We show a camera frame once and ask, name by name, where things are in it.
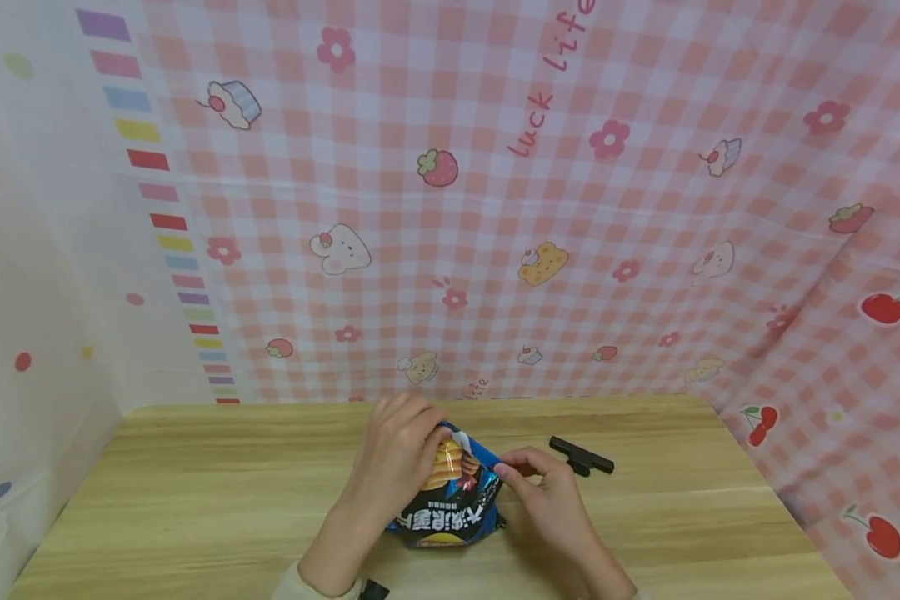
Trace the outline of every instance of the pink gingham backdrop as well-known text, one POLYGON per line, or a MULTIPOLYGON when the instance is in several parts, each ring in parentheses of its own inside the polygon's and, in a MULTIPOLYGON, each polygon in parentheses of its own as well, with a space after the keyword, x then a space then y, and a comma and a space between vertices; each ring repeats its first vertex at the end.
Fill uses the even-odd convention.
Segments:
POLYGON ((900 598, 900 320, 858 307, 900 297, 900 1, 591 4, 146 1, 174 165, 231 248, 244 397, 702 394, 856 598, 900 598), (203 106, 231 81, 249 128, 203 106), (454 182, 418 174, 430 149, 454 182), (324 272, 336 223, 368 266, 324 272), (729 272, 692 285, 724 240, 729 272), (569 259, 528 285, 545 242, 569 259))

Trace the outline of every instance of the hand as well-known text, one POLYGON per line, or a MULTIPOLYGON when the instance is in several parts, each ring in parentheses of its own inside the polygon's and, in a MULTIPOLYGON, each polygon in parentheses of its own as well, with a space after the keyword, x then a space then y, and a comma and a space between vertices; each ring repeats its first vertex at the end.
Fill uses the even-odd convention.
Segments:
POLYGON ((375 518, 381 530, 420 492, 450 430, 448 413, 406 393, 373 406, 341 502, 375 518))
POLYGON ((511 450, 500 456, 493 470, 523 504, 543 541, 565 557, 575 558, 600 544, 583 507, 577 478, 565 462, 534 447, 511 450), (543 475, 537 485, 524 478, 543 475))
POLYGON ((590 598, 634 598, 638 590, 597 536, 570 466, 534 447, 511 450, 500 460, 493 471, 530 513, 540 538, 576 564, 590 598), (532 475, 543 475, 543 479, 533 485, 524 479, 532 475))
POLYGON ((437 446, 450 437, 438 427, 447 417, 407 394, 374 403, 347 486, 298 564, 308 586, 329 598, 353 587, 370 548, 433 471, 437 446))

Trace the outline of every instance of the snack bag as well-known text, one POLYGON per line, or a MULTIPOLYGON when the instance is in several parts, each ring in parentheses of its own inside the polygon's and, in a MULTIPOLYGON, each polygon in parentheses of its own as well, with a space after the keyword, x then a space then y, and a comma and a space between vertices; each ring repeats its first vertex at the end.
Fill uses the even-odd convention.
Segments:
POLYGON ((387 526, 410 548, 463 546, 506 526, 494 503, 503 482, 493 472, 500 460, 448 422, 433 473, 410 505, 387 526))

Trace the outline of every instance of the red dot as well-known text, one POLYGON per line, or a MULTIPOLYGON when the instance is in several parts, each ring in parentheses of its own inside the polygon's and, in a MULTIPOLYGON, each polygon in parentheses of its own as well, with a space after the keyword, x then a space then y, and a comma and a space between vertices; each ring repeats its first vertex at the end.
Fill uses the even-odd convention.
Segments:
POLYGON ((31 358, 31 355, 29 355, 29 352, 20 352, 17 354, 17 360, 13 362, 13 366, 17 371, 22 373, 28 370, 29 366, 31 366, 31 362, 33 362, 33 359, 31 358))

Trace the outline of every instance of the left hand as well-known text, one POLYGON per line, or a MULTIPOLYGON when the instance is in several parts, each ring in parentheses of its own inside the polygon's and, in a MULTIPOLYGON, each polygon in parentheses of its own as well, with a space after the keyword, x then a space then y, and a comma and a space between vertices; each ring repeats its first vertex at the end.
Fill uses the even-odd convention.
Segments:
POLYGON ((383 529, 398 516, 433 471, 433 457, 450 430, 448 413, 423 397, 381 398, 363 438, 340 503, 359 507, 383 529))

